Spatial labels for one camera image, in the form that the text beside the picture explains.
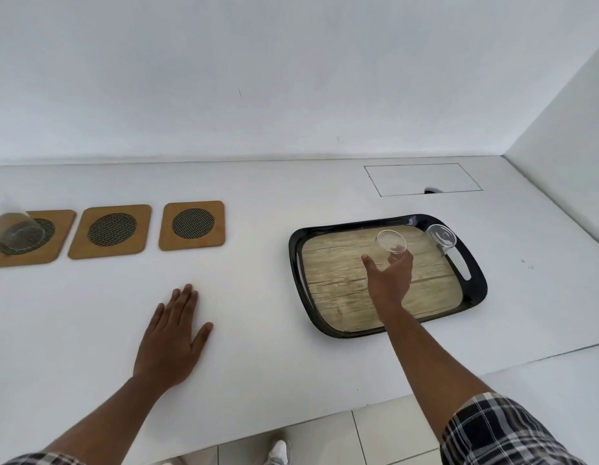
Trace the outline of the person's left hand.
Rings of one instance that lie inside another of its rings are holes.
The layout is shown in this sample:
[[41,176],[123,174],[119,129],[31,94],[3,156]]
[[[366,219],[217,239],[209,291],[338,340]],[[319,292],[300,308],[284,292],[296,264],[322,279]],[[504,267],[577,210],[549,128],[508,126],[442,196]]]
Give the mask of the person's left hand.
[[164,312],[156,329],[148,335],[148,327],[142,337],[133,368],[133,378],[147,383],[158,392],[183,383],[193,372],[200,355],[191,355],[190,348],[199,293],[194,289],[181,317],[175,325],[175,300],[183,289],[174,289],[164,303]]

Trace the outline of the person's right hand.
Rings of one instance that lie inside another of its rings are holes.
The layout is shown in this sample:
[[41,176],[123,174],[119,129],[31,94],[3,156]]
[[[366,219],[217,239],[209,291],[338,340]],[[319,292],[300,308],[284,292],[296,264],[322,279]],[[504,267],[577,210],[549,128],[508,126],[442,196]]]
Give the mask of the person's right hand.
[[402,301],[412,282],[413,256],[406,250],[397,260],[389,259],[384,270],[379,269],[376,280],[367,281],[367,290],[381,321],[402,310]]

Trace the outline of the clear drinking glass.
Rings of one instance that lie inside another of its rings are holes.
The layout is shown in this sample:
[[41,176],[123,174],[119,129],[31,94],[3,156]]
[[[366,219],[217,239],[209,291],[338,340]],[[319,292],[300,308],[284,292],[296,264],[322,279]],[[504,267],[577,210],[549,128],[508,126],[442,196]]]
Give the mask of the clear drinking glass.
[[0,248],[8,252],[27,252],[41,245],[45,237],[45,229],[0,190]]
[[397,260],[407,250],[407,241],[402,234],[384,229],[376,235],[373,243],[373,257],[379,266],[389,265],[389,259]]
[[424,238],[429,247],[429,254],[437,259],[445,255],[456,247],[458,238],[456,234],[447,226],[442,224],[432,224],[424,232]]

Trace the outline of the person's left forearm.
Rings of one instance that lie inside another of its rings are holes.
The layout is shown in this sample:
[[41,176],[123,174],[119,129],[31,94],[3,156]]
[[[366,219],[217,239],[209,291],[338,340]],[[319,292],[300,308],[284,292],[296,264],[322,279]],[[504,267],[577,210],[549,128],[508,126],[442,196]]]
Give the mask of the person's left forearm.
[[177,382],[132,376],[110,398],[43,449],[84,465],[122,465],[153,406]]

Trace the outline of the person's right forearm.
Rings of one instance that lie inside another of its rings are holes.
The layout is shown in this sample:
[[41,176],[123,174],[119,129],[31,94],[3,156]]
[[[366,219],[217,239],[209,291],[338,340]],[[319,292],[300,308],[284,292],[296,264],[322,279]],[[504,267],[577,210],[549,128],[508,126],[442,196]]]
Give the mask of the person's right forearm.
[[419,407],[440,443],[449,421],[471,398],[492,389],[449,354],[400,304],[375,303]]

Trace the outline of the black tray with wood print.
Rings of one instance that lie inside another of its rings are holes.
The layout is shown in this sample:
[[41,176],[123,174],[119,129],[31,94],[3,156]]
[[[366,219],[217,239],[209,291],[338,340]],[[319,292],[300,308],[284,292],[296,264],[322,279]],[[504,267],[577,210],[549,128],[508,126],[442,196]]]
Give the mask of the black tray with wood print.
[[289,239],[289,261],[298,295],[313,325],[334,338],[371,336],[385,329],[367,291],[363,254],[378,268],[387,266],[387,253],[374,240],[381,231],[395,231],[413,254],[410,289],[402,306],[419,322],[440,319],[471,309],[488,294],[486,278],[462,241],[460,255],[468,272],[450,255],[440,257],[423,234],[443,222],[427,214],[410,214],[331,226],[305,227]]

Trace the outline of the wooden coaster with mesh centre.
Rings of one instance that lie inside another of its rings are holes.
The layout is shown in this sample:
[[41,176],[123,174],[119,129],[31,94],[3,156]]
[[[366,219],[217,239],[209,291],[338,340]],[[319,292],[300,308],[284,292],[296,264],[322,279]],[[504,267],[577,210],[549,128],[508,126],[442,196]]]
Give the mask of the wooden coaster with mesh centre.
[[67,256],[84,260],[140,253],[146,247],[151,212],[147,204],[87,208]]
[[162,251],[218,247],[225,241],[222,201],[170,202],[165,205],[158,241]]
[[34,250],[15,253],[0,248],[0,268],[46,265],[61,253],[76,218],[74,210],[30,211],[28,214],[46,231],[41,245]]

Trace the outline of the white shoe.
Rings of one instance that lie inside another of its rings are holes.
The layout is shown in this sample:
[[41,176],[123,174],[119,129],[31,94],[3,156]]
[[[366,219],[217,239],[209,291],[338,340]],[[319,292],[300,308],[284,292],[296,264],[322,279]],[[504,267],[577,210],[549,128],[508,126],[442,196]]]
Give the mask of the white shoe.
[[264,465],[291,465],[291,462],[291,447],[288,440],[274,440]]

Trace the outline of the plaid shirt left sleeve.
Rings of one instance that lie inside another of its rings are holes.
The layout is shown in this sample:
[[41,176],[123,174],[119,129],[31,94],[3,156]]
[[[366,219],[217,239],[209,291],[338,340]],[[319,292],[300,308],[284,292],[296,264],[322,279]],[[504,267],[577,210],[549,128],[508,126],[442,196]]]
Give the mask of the plaid shirt left sleeve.
[[39,451],[16,456],[1,465],[86,465],[72,456],[60,452]]

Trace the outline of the plaid shirt sleeve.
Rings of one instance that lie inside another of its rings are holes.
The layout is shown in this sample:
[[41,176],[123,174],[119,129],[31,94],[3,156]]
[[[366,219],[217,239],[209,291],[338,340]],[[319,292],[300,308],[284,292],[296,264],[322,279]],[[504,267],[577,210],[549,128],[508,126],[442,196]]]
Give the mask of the plaid shirt sleeve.
[[442,465],[586,465],[516,401],[488,392],[448,422]]
[[16,456],[1,465],[86,465],[72,456],[60,452],[39,451]]

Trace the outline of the plaid shirt right sleeve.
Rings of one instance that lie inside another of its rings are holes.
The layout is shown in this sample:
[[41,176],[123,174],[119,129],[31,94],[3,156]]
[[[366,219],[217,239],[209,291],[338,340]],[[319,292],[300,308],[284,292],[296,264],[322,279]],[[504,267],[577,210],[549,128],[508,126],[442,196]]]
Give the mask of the plaid shirt right sleeve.
[[448,422],[442,465],[586,465],[516,401],[488,392]]

